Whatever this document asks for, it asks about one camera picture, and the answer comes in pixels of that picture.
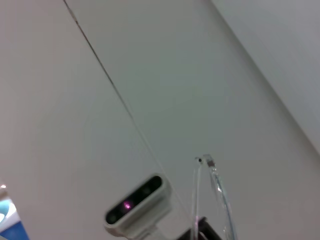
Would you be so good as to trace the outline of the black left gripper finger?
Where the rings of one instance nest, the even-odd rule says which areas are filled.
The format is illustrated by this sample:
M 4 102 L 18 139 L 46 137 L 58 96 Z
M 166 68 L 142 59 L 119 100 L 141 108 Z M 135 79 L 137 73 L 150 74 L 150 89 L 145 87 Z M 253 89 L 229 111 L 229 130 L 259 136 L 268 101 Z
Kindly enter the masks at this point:
M 191 228 L 184 232 L 178 240 L 190 240 Z M 208 223 L 206 217 L 202 217 L 198 222 L 198 239 L 199 240 L 221 240 L 221 237 Z

